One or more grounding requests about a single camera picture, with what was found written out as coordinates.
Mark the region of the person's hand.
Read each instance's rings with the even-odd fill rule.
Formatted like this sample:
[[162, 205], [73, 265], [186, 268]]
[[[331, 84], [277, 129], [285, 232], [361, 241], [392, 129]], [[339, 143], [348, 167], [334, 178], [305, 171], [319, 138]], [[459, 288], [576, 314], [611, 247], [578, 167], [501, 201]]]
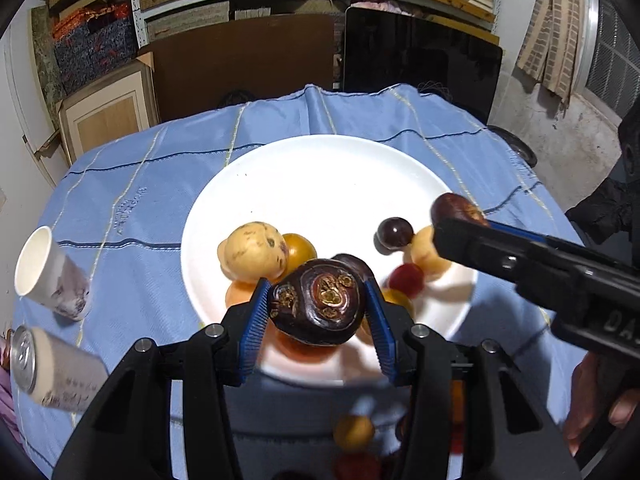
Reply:
[[[588, 352], [574, 368], [570, 411], [563, 425], [563, 437], [573, 455], [578, 452], [588, 428], [600, 413], [602, 393], [598, 385], [598, 373], [601, 361], [600, 356]], [[639, 390], [627, 390], [608, 410], [608, 421], [617, 429], [624, 429], [638, 405]]]

